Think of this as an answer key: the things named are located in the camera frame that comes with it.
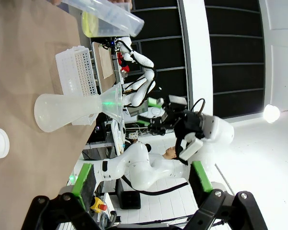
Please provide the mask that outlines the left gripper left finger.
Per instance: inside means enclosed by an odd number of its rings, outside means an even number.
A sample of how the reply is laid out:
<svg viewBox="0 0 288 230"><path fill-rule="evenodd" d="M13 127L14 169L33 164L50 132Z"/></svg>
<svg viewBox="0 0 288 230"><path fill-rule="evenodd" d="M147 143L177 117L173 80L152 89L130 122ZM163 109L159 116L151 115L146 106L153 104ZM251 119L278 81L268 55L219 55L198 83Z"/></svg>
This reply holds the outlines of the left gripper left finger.
<svg viewBox="0 0 288 230"><path fill-rule="evenodd" d="M22 229L55 230L60 224L70 222L76 230L99 230L89 214L95 185L94 166L83 164L70 192L59 194L54 199L38 195L32 200Z"/></svg>

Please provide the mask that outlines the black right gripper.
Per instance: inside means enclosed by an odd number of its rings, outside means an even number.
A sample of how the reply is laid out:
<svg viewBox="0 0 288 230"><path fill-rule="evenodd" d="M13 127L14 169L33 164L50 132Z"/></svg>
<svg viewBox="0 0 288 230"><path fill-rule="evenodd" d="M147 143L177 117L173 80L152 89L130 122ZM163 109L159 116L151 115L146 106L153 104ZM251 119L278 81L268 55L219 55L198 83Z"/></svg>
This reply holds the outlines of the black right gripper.
<svg viewBox="0 0 288 230"><path fill-rule="evenodd" d="M163 98L148 97L147 102L148 107L152 108L153 115L162 115L153 118L137 115L137 122L148 127L149 131L163 136L167 130L173 130L178 139L185 139L190 133L194 133L198 139L205 137L202 119L195 112L189 110L173 112L169 100Z"/></svg>

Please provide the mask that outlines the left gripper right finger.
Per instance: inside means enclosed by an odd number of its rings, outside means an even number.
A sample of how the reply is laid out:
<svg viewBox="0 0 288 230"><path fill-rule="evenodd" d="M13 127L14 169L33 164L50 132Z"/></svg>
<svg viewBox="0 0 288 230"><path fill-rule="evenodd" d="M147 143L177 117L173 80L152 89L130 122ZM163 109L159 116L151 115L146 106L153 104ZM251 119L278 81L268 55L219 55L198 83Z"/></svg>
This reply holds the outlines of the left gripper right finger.
<svg viewBox="0 0 288 230"><path fill-rule="evenodd" d="M209 230L217 219L232 230L268 229L253 194L240 191L230 195L222 189L214 189L200 161L190 164L188 182L198 210L186 224L186 230Z"/></svg>

